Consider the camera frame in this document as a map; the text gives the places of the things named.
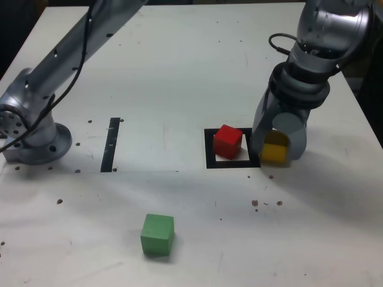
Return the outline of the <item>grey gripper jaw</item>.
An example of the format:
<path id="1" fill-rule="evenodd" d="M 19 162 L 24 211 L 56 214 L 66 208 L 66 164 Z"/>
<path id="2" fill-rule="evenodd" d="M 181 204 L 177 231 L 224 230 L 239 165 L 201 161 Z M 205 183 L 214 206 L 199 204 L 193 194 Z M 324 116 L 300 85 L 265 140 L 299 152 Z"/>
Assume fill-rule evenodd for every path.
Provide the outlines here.
<path id="1" fill-rule="evenodd" d="M 298 160 L 306 149 L 308 111 L 293 109 L 282 111 L 277 109 L 272 112 L 272 126 L 283 133 L 289 140 L 289 160 Z"/>
<path id="2" fill-rule="evenodd" d="M 260 154 L 266 135 L 272 130 L 272 121 L 280 111 L 279 101 L 267 87 L 254 116 L 250 151 L 252 154 Z"/>

